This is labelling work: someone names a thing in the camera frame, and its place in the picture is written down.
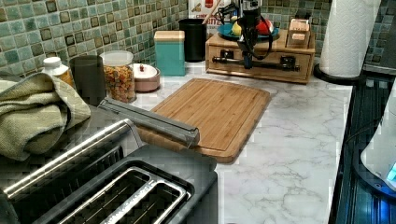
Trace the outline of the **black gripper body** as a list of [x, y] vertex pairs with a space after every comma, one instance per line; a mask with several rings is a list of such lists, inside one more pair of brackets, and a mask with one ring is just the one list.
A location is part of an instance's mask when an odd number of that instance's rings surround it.
[[252, 57], [257, 57], [253, 47], [257, 41], [256, 26], [261, 20], [261, 9], [258, 0], [240, 0], [241, 17], [237, 23], [241, 27], [241, 36], [237, 40], [238, 47], [242, 50], [244, 67], [252, 67]]

